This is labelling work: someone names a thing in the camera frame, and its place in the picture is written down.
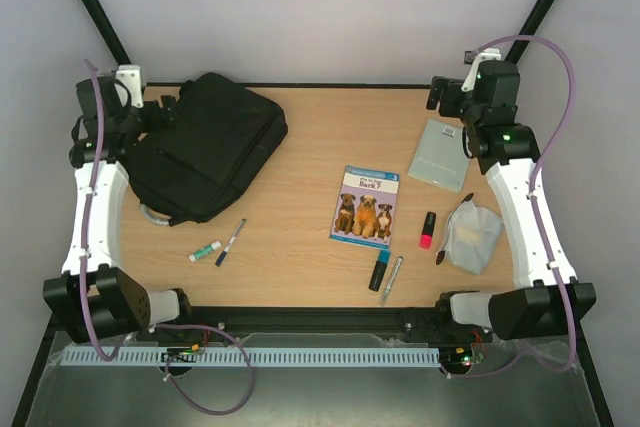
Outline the grey notebook with barcode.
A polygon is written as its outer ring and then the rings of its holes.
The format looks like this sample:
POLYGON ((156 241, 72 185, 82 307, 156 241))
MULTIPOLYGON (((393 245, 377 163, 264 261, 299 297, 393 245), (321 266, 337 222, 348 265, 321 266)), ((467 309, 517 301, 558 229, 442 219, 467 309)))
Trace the grey notebook with barcode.
POLYGON ((408 176, 458 193, 463 188, 468 166, 469 159, 462 147, 462 129, 428 120, 408 176))

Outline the black student bag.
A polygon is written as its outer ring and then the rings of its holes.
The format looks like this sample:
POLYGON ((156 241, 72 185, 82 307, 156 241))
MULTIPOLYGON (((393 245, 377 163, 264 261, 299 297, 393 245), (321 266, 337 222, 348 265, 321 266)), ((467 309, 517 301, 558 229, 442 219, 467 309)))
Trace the black student bag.
POLYGON ((147 134, 124 165, 140 203, 169 226, 206 223, 246 192, 287 133, 277 103, 206 73, 181 88, 174 126, 147 134))

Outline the dog picture book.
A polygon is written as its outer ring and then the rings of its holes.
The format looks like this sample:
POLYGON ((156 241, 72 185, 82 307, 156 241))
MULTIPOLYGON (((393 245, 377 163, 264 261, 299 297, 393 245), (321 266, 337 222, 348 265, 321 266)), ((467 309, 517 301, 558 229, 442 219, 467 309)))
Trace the dog picture book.
POLYGON ((389 250, 399 185, 397 173, 347 165, 329 237, 389 250))

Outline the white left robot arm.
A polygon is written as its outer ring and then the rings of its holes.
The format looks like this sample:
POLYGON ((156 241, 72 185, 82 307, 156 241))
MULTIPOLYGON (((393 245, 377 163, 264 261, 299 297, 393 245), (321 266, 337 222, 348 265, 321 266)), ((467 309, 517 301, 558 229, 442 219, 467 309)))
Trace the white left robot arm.
POLYGON ((191 315, 180 288, 149 291, 122 268, 121 214, 129 174, 124 161, 141 134, 167 124, 170 113, 143 98, 137 65, 93 73, 77 83, 81 114, 71 130, 76 207, 61 274, 43 284, 53 316, 76 343, 135 333, 191 315))

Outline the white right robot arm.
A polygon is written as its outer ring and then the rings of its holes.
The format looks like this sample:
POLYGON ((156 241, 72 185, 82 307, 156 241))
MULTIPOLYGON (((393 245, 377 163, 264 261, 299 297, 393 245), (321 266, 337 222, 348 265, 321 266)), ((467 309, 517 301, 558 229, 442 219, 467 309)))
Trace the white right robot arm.
POLYGON ((471 325, 502 340, 573 335, 595 304, 564 253, 536 166, 531 128, 517 123, 520 75, 495 49, 476 55, 463 80, 436 76, 426 107, 461 120, 465 155, 477 160, 500 208, 514 265, 514 288, 500 294, 451 292, 436 326, 455 339, 471 325))

